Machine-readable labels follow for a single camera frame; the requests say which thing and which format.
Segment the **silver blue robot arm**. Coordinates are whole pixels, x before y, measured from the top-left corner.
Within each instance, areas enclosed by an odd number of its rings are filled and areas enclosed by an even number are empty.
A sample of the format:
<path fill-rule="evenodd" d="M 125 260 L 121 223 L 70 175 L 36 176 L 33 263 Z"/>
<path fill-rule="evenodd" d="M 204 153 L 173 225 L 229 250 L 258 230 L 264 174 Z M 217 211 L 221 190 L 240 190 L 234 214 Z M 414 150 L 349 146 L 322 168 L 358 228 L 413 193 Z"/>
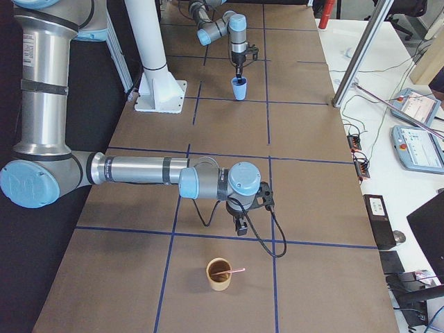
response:
<path fill-rule="evenodd" d="M 14 16 L 23 29 L 22 138 L 13 148 L 16 159 L 1 170 L 1 190 L 15 204 L 39 208 L 85 185 L 104 182 L 178 184 L 183 198 L 226 201 L 235 230 L 244 235 L 249 210 L 259 207 L 259 169 L 238 162 L 220 168 L 210 157 L 197 160 L 171 157 L 124 157 L 72 151 L 65 144 L 70 43 L 103 41 L 108 35 L 106 1 L 12 1 Z M 155 1 L 124 1 L 142 60 L 142 95 L 137 111 L 180 113 L 187 82 L 176 80 L 168 69 Z M 257 47 L 246 40 L 246 17 L 232 10 L 213 22 L 207 9 L 226 1 L 189 1 L 189 14 L 205 46 L 229 35 L 236 76 L 237 100 L 246 94 L 242 76 L 246 55 L 257 59 Z"/>
<path fill-rule="evenodd" d="M 229 35 L 235 79 L 237 83 L 241 84 L 243 83 L 243 68 L 249 47 L 246 39 L 247 21 L 244 15 L 232 10 L 226 11 L 220 19 L 212 21 L 207 10 L 216 10 L 224 3 L 225 1 L 190 1 L 188 12 L 198 27 L 197 37 L 201 45 L 207 46 Z"/>

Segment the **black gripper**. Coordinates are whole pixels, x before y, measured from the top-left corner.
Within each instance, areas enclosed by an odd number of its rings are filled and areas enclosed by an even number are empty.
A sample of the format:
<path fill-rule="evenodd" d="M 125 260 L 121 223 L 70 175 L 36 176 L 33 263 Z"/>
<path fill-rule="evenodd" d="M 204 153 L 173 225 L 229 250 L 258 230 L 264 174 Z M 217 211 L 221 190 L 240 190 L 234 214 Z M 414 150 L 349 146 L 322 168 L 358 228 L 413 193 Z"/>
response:
<path fill-rule="evenodd" d="M 257 199 L 254 198 L 250 205 L 243 204 L 239 199 L 228 197 L 225 208 L 234 218 L 235 231 L 238 236 L 245 236 L 248 232 L 248 224 L 245 218 L 250 210 L 258 208 Z"/>
<path fill-rule="evenodd" d="M 231 60 L 235 65 L 236 70 L 236 79 L 238 83 L 242 82 L 242 66 L 244 65 L 246 61 L 246 54 L 244 52 L 237 53 L 237 52 L 231 52 Z"/>

